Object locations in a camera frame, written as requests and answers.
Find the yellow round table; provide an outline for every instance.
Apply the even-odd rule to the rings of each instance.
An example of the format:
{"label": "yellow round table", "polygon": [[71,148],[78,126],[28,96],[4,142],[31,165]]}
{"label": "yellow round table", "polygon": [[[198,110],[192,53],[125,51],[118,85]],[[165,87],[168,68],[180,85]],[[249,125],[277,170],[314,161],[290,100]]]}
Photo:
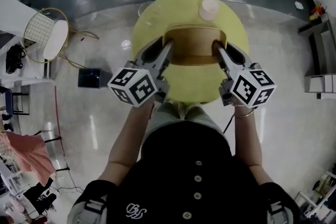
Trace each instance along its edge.
{"label": "yellow round table", "polygon": [[[150,41],[163,36],[171,24],[213,24],[221,28],[232,42],[248,54],[248,40],[238,16],[219,1],[219,12],[211,22],[198,14],[202,0],[156,0],[141,14],[133,30],[132,59]],[[163,75],[170,85],[168,98],[184,103],[211,102],[219,97],[218,88],[225,73],[218,64],[176,66],[170,64]]]}

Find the bracelet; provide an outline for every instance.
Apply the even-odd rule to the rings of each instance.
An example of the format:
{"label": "bracelet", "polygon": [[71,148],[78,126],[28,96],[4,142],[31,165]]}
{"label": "bracelet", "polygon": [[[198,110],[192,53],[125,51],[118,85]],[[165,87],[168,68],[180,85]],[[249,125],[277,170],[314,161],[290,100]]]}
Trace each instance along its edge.
{"label": "bracelet", "polygon": [[253,113],[253,111],[254,111],[254,109],[252,109],[252,111],[251,111],[251,112],[249,112],[249,113],[247,113],[246,115],[243,115],[243,116],[236,116],[236,115],[234,115],[234,116],[235,116],[235,118],[236,118],[236,119],[245,118],[245,117],[248,117],[248,116],[250,116],[250,115]]}
{"label": "bracelet", "polygon": [[233,103],[230,103],[230,105],[235,106],[235,107],[237,107],[237,106],[245,106],[243,104],[233,104]]}

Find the equipment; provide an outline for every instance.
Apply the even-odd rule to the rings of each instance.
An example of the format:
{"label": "equipment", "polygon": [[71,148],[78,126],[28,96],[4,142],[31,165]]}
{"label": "equipment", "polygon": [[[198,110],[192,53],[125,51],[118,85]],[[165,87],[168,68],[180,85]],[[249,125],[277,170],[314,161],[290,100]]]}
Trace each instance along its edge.
{"label": "equipment", "polygon": [[[142,48],[133,61],[128,61],[118,70],[108,86],[122,102],[139,107],[150,96],[164,102],[169,84],[162,76],[173,57],[174,41],[165,46],[162,37]],[[262,70],[260,64],[252,63],[249,56],[237,46],[227,43],[213,43],[213,52],[217,56],[220,68],[226,73],[219,87],[224,106],[230,104],[232,95],[246,107],[255,108],[265,104],[277,87],[270,76]]]}
{"label": "equipment", "polygon": [[15,70],[22,68],[21,59],[26,56],[25,51],[21,47],[21,45],[16,44],[11,46],[9,51],[6,54],[6,73],[12,74]]}

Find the hand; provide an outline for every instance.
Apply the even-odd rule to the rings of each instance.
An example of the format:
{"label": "hand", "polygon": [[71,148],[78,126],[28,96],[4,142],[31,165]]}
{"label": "hand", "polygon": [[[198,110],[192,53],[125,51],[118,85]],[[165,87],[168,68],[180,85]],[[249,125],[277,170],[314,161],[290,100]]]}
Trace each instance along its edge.
{"label": "hand", "polygon": [[132,110],[136,110],[136,111],[146,111],[149,109],[152,110],[154,107],[154,101],[155,101],[155,97],[153,95],[138,108],[132,107]]}
{"label": "hand", "polygon": [[230,103],[235,106],[235,105],[244,105],[242,102],[240,102],[240,100],[235,97],[234,95],[232,95],[232,97],[230,98]]}

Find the red cable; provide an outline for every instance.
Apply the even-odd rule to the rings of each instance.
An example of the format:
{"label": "red cable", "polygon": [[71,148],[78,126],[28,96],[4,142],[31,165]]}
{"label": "red cable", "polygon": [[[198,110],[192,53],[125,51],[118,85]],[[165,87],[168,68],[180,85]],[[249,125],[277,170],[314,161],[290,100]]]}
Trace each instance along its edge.
{"label": "red cable", "polygon": [[[58,127],[58,135],[59,137],[62,138],[61,136],[61,129],[59,127],[59,119],[58,119],[58,108],[57,108],[57,92],[56,92],[56,85],[55,85],[55,107],[56,107],[56,119],[57,119],[57,127]],[[64,151],[64,147],[63,147],[63,142],[62,142],[62,139],[60,140],[61,142],[61,146],[62,146],[62,149],[63,149],[63,156],[65,157],[65,151]]]}

